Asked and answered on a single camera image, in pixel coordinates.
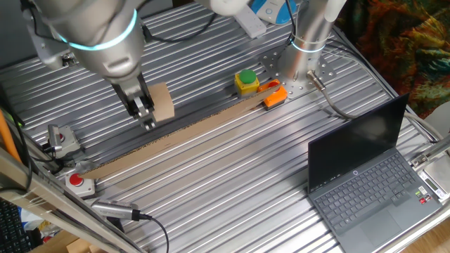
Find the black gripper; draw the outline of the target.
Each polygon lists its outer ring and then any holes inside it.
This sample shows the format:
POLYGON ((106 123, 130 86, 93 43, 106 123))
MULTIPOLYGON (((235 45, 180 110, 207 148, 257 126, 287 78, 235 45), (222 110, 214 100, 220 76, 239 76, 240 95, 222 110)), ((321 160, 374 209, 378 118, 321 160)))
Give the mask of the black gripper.
POLYGON ((155 128, 154 102, 141 72, 137 77, 112 84, 112 87, 130 116, 138 119, 146 131, 155 128))

